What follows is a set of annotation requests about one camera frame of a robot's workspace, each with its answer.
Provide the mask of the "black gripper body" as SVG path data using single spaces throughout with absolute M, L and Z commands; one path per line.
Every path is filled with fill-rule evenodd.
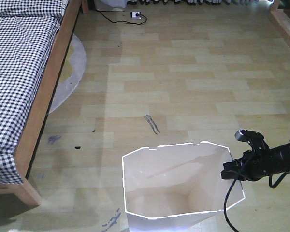
M 263 139 L 248 139 L 246 142 L 252 150 L 247 150 L 243 156 L 233 159 L 223 164 L 223 170 L 220 172 L 224 180 L 258 181 L 267 176 L 262 170 L 262 163 L 265 152 L 269 151 L 269 146 Z

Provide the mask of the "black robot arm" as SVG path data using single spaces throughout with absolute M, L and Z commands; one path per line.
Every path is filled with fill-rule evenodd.
M 258 181 L 266 176 L 290 172 L 290 142 L 270 148 L 261 133 L 250 130 L 237 131 L 235 138 L 248 143 L 252 149 L 245 151 L 241 158 L 224 163 L 222 179 Z

